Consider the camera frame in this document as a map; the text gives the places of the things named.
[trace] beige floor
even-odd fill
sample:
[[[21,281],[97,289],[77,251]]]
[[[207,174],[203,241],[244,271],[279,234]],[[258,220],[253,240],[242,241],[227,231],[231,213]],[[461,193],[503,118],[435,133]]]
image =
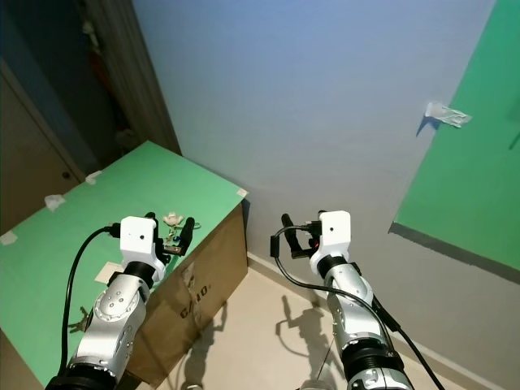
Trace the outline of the beige floor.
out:
[[[205,390],[293,390],[318,373],[335,389],[346,389],[336,348],[330,349],[331,344],[329,313],[249,270],[213,324],[159,390],[185,390],[190,384],[202,384]],[[405,367],[416,390],[435,389],[418,363],[405,358]],[[464,390],[440,380],[447,390]],[[3,334],[0,388],[42,389]],[[149,389],[144,383],[139,387]]]

